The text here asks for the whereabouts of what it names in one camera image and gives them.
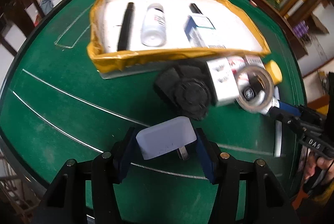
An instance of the blue gripper pad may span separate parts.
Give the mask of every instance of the blue gripper pad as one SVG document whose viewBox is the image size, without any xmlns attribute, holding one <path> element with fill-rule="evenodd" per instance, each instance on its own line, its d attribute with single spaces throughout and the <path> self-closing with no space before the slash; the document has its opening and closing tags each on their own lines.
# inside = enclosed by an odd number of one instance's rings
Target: blue gripper pad
<svg viewBox="0 0 334 224">
<path fill-rule="evenodd" d="M 139 129 L 133 127 L 129 128 L 124 139 L 119 142 L 118 148 L 116 149 L 113 166 L 117 170 L 117 177 L 120 182 L 122 182 L 128 174 L 134 150 L 138 146 L 136 140 L 138 132 Z"/>
<path fill-rule="evenodd" d="M 217 168 L 219 166 L 217 154 L 201 128 L 197 128 L 195 130 L 195 134 L 197 136 L 196 153 L 201 163 L 204 175 L 210 183 L 216 184 Z"/>
</svg>

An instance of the finger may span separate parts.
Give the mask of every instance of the finger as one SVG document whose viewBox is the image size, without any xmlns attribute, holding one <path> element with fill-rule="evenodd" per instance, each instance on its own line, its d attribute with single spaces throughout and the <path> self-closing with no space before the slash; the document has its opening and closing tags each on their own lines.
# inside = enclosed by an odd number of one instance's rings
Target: finger
<svg viewBox="0 0 334 224">
<path fill-rule="evenodd" d="M 304 178 L 307 180 L 315 173 L 315 167 L 317 165 L 317 162 L 314 157 L 314 152 L 310 152 L 307 162 L 305 164 L 305 170 L 304 170 Z"/>
<path fill-rule="evenodd" d="M 328 172 L 326 174 L 326 177 L 323 179 L 321 182 L 322 185 L 325 185 L 329 183 L 333 178 L 334 178 L 334 165 L 331 165 L 333 160 L 326 160 L 323 157 L 320 157 L 317 160 L 317 166 L 320 167 L 321 169 L 328 169 Z"/>
<path fill-rule="evenodd" d="M 317 160 L 317 166 L 320 167 L 321 169 L 328 169 L 332 162 L 333 160 L 327 160 L 323 157 L 319 157 L 319 159 Z"/>
</svg>

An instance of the screw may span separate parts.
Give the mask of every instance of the screw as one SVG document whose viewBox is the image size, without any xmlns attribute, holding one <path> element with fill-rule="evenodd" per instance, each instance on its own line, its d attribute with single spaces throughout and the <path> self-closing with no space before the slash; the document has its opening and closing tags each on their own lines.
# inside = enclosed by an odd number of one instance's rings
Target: screw
<svg viewBox="0 0 334 224">
<path fill-rule="evenodd" d="M 229 154 L 228 154 L 227 152 L 222 152 L 222 153 L 220 154 L 220 156 L 221 156 L 221 158 L 223 158 L 223 159 L 229 159 Z"/>
<path fill-rule="evenodd" d="M 76 163 L 76 161 L 74 159 L 68 159 L 66 161 L 66 165 L 69 166 L 69 167 L 73 166 L 75 163 Z"/>
<path fill-rule="evenodd" d="M 266 164 L 265 161 L 262 160 L 262 159 L 257 159 L 257 160 L 256 160 L 256 163 L 257 163 L 259 166 L 261 166 L 261 167 L 263 167 L 263 166 Z"/>
<path fill-rule="evenodd" d="M 109 158 L 111 156 L 111 153 L 110 152 L 104 152 L 103 154 L 102 154 L 102 158 Z"/>
</svg>

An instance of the yellow bottle cap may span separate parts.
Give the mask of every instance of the yellow bottle cap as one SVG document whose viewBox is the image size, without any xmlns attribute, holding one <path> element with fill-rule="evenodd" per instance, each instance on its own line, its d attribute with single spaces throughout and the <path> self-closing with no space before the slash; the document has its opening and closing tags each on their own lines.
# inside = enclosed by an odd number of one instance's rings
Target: yellow bottle cap
<svg viewBox="0 0 334 224">
<path fill-rule="evenodd" d="M 269 72 L 270 76 L 272 77 L 274 85 L 277 85 L 282 82 L 283 80 L 282 73 L 281 73 L 279 66 L 277 65 L 275 61 L 270 60 L 264 66 L 264 68 L 266 69 L 267 72 Z"/>
</svg>

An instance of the black marker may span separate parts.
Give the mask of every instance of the black marker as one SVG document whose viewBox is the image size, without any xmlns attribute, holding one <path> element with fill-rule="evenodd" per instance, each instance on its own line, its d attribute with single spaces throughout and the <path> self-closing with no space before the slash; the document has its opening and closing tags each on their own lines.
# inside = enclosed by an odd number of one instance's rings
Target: black marker
<svg viewBox="0 0 334 224">
<path fill-rule="evenodd" d="M 191 10 L 192 13 L 203 14 L 203 13 L 200 11 L 200 9 L 197 7 L 196 4 L 191 3 L 191 4 L 189 5 L 189 7 L 190 7 L 190 10 Z"/>
<path fill-rule="evenodd" d="M 124 13 L 120 36 L 118 38 L 118 43 L 117 43 L 117 51 L 125 51 L 128 49 L 130 26 L 132 22 L 132 13 L 133 13 L 133 3 L 130 2 L 128 3 L 128 6 L 126 7 Z"/>
</svg>

